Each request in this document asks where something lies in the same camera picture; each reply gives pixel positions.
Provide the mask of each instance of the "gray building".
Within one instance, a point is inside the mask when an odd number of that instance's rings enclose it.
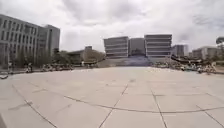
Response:
[[[181,44],[174,45],[172,47],[171,54],[178,57],[189,56],[188,46]]]
[[[104,39],[104,47],[107,58],[122,58],[128,57],[128,42],[125,37],[115,37]]]
[[[145,39],[144,38],[131,38],[129,40],[129,56],[132,55],[144,55],[145,50]]]
[[[193,57],[197,59],[212,59],[218,56],[218,49],[216,47],[204,46],[192,51]]]
[[[60,29],[38,26],[0,14],[0,65],[17,58],[52,56],[59,49]]]
[[[153,62],[170,61],[172,35],[145,35],[146,56]]]

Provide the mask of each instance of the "building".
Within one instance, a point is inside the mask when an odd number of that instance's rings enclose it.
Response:
[[[171,57],[172,35],[145,35],[144,38],[114,37],[104,39],[107,58],[143,55],[152,62],[167,62]]]
[[[107,58],[122,58],[128,57],[128,42],[127,36],[104,39],[104,47]]]
[[[50,58],[59,49],[60,29],[38,26],[0,14],[0,65],[19,58]]]
[[[99,62],[105,59],[105,54],[92,49],[92,46],[86,46],[83,50],[68,52],[74,64],[84,62]]]
[[[212,59],[218,55],[216,47],[204,46],[192,51],[193,57],[197,59]]]
[[[145,39],[144,38],[131,38],[129,40],[129,56],[146,55]]]
[[[171,50],[172,55],[183,57],[189,56],[188,46],[187,45],[174,45]]]
[[[172,35],[145,35],[146,56],[153,62],[170,61]]]

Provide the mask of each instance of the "steps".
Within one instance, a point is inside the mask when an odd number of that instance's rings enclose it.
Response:
[[[98,63],[98,67],[115,66],[149,66],[149,60],[142,56],[135,56],[129,58],[106,59]]]

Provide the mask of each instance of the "plaza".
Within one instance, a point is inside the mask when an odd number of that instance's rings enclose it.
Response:
[[[222,75],[152,67],[13,75],[0,81],[0,124],[7,128],[223,128],[223,83]]]

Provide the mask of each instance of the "cloudy sky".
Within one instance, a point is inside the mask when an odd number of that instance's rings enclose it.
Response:
[[[173,34],[190,49],[224,36],[224,0],[0,0],[0,13],[61,29],[60,48],[104,50],[103,38]]]

